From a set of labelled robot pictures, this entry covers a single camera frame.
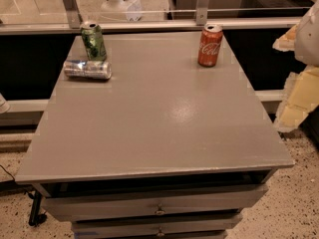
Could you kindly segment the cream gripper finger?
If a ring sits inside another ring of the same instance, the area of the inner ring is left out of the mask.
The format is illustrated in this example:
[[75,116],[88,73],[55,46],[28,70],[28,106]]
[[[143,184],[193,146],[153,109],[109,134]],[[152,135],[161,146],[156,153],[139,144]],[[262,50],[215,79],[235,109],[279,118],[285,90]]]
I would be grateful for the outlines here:
[[274,122],[279,132],[297,129],[319,106],[319,68],[307,66],[299,74],[290,73]]
[[272,48],[281,52],[293,51],[295,49],[297,27],[298,25],[294,25],[280,38],[276,39]]

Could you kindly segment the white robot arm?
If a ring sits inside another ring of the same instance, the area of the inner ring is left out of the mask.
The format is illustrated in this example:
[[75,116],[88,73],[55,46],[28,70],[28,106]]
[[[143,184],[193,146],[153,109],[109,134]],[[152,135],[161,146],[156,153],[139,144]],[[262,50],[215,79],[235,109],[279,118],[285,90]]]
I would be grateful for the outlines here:
[[293,51],[306,65],[299,74],[290,73],[283,91],[274,126],[280,132],[298,128],[319,106],[319,1],[301,21],[278,38],[272,46],[281,52]]

